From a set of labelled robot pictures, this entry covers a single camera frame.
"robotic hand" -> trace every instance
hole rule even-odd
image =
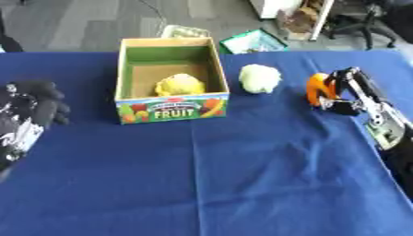
[[[62,103],[63,97],[54,83],[44,80],[0,87],[0,176],[26,155],[53,122],[68,124],[69,107]]]
[[[343,91],[355,100],[340,98]],[[413,123],[357,67],[331,75],[316,74],[307,82],[307,100],[313,107],[344,115],[367,113],[364,124],[376,142],[386,167],[413,201]]]

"cardboard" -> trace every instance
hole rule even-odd
[[[185,73],[206,93],[158,97],[156,84]],[[229,89],[211,38],[123,40],[115,102],[122,124],[223,117]]]

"yellow plush fruit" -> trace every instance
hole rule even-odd
[[[205,84],[190,75],[177,74],[158,82],[155,91],[159,96],[201,94],[205,93]]]

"blue tablecloth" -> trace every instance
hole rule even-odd
[[[355,120],[312,111],[307,78],[360,66],[413,118],[413,69],[395,52],[221,57],[227,118],[117,124],[116,53],[0,54],[1,82],[55,81],[73,113],[0,184],[1,236],[403,236],[413,208]],[[271,95],[237,81],[277,67]]]

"chair leg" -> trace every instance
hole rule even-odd
[[[389,48],[394,48],[395,47],[395,35],[392,32],[390,32],[388,30],[385,30],[385,29],[376,28],[376,27],[370,28],[370,31],[372,33],[382,35],[386,38],[389,38],[390,42],[387,45],[387,47],[389,47]]]
[[[369,29],[366,28],[364,28],[361,32],[363,33],[364,38],[366,39],[367,50],[370,50],[372,48],[372,33]]]

